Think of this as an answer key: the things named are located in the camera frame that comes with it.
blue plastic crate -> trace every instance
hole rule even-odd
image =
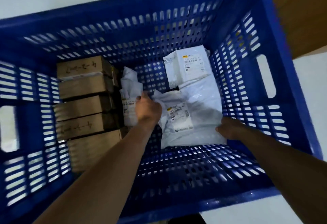
[[[57,141],[56,63],[103,55],[138,72],[144,89],[168,90],[162,57],[203,44],[224,114],[322,158],[272,0],[103,0],[0,20],[0,104],[16,106],[20,148],[0,152],[0,222],[31,223],[73,181]],[[256,61],[276,87],[268,98]],[[276,195],[237,141],[160,150],[156,127],[120,223],[148,223]]]

crate handle hole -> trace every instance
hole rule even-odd
[[[6,105],[0,107],[0,134],[0,147],[2,151],[9,153],[19,149],[14,106]]]
[[[257,56],[257,62],[259,65],[262,80],[264,82],[264,87],[268,98],[273,98],[276,96],[276,87],[274,80],[272,79],[272,74],[268,65],[267,57],[265,55]]]

stack of boxes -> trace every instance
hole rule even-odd
[[[117,74],[102,56],[57,64],[57,139],[68,140],[73,172],[90,168],[127,133]]]

white plastic mailer bag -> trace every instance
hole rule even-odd
[[[207,52],[203,45],[176,50],[163,57],[163,60],[165,61],[170,89],[212,74]]]
[[[137,81],[137,72],[124,67],[123,77],[120,79],[120,95],[123,103],[124,124],[127,127],[133,127],[137,124],[135,114],[136,97],[141,96],[143,84]]]
[[[223,114],[214,76],[187,82],[179,88],[163,94],[156,90],[153,94],[154,100],[162,106],[161,148],[226,144],[226,139],[215,131]]]

forearm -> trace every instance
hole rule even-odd
[[[152,121],[140,121],[95,166],[81,175],[35,224],[116,223],[154,126]]]
[[[304,223],[321,223],[327,204],[327,163],[258,130],[243,129],[248,147]]]

